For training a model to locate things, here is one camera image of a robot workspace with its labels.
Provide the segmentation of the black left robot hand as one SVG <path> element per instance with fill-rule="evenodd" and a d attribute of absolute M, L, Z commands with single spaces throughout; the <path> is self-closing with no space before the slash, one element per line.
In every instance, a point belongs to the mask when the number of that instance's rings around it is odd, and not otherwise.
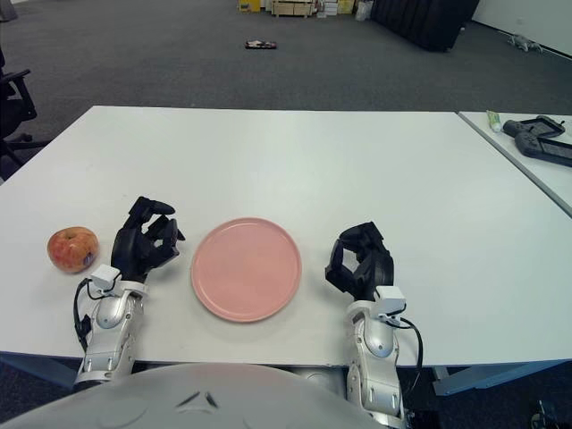
<path fill-rule="evenodd" d="M 177 221 L 169 218 L 175 209 L 160 201 L 138 197 L 123 227 L 117 232 L 111 266 L 125 281 L 144 283 L 148 274 L 180 252 L 177 243 L 185 237 Z"/>

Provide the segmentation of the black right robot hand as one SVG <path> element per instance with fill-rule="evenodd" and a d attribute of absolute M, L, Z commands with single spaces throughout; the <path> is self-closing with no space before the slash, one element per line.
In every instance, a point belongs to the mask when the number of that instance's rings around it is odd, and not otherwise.
<path fill-rule="evenodd" d="M 345 250 L 355 254 L 358 265 L 354 271 L 343 264 Z M 324 274 L 330 284 L 354 300 L 375 301 L 378 286 L 392 286 L 394 261 L 376 225 L 361 223 L 342 232 Z"/>

